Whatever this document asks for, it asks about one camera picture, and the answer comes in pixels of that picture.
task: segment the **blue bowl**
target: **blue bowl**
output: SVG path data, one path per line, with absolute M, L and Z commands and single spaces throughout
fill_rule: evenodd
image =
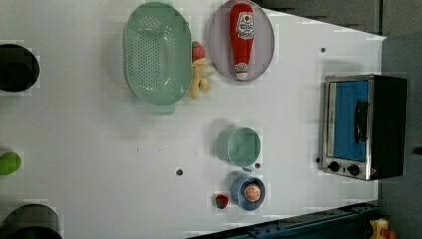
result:
M 261 198 L 256 202 L 251 202 L 245 196 L 245 189 L 249 184 L 255 183 L 261 189 Z M 265 186 L 263 181 L 257 177 L 239 176 L 232 184 L 232 200 L 241 208 L 247 211 L 254 211 L 261 206 L 265 198 Z

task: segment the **colander handle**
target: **colander handle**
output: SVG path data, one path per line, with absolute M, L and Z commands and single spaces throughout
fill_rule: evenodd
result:
M 176 104 L 168 106 L 156 106 L 148 104 L 148 112 L 155 116 L 171 116 L 176 111 Z
M 246 172 L 254 172 L 254 168 L 251 166 L 247 166 L 247 167 L 242 167 L 242 169 Z

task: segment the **food item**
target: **food item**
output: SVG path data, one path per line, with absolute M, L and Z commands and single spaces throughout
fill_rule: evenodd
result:
M 0 156 L 0 175 L 9 175 L 21 166 L 22 159 L 16 152 L 6 152 Z
M 249 61 L 254 44 L 254 11 L 246 3 L 235 5 L 230 12 L 230 37 L 232 41 L 236 77 L 248 79 Z
M 220 194 L 215 198 L 215 203 L 218 208 L 224 209 L 229 204 L 229 198 L 225 195 Z
M 207 93 L 211 89 L 211 84 L 208 82 L 208 77 L 215 73 L 213 67 L 207 66 L 205 62 L 207 58 L 205 57 L 205 50 L 198 42 L 194 41 L 192 43 L 192 86 L 189 90 L 189 95 L 192 99 L 199 97 L 199 92 Z
M 255 184 L 249 184 L 248 186 L 246 186 L 245 188 L 245 197 L 250 201 L 250 202 L 256 202 L 261 198 L 261 189 L 260 187 Z
M 197 41 L 192 42 L 192 59 L 193 61 L 205 58 L 205 50 Z

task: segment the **white bottle cap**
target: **white bottle cap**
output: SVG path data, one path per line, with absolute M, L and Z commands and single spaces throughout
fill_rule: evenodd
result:
M 246 81 L 248 80 L 248 73 L 236 73 L 236 77 L 241 81 Z

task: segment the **light blue cup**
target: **light blue cup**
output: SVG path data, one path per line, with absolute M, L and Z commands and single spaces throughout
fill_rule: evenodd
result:
M 223 160 L 229 160 L 247 172 L 260 155 L 261 140 L 258 134 L 248 127 L 228 127 L 217 138 L 217 153 Z
M 261 189 L 261 197 L 256 202 L 249 201 L 245 196 L 245 189 L 249 184 L 257 184 Z M 232 201 L 247 211 L 254 211 L 261 206 L 265 198 L 265 186 L 263 181 L 257 177 L 239 176 L 232 183 Z

